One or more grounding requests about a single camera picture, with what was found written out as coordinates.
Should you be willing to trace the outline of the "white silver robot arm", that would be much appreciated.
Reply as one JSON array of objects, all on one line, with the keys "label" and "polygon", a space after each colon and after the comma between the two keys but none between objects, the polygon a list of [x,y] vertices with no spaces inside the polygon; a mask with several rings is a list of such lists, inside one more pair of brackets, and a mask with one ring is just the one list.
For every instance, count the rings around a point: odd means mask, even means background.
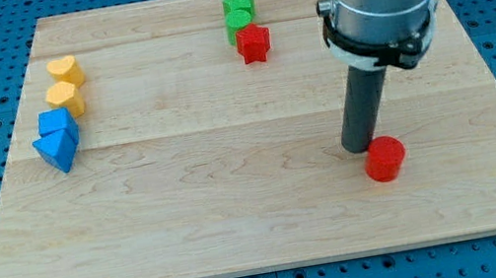
[{"label": "white silver robot arm", "polygon": [[331,53],[362,71],[416,67],[436,28],[437,0],[319,0]]}]

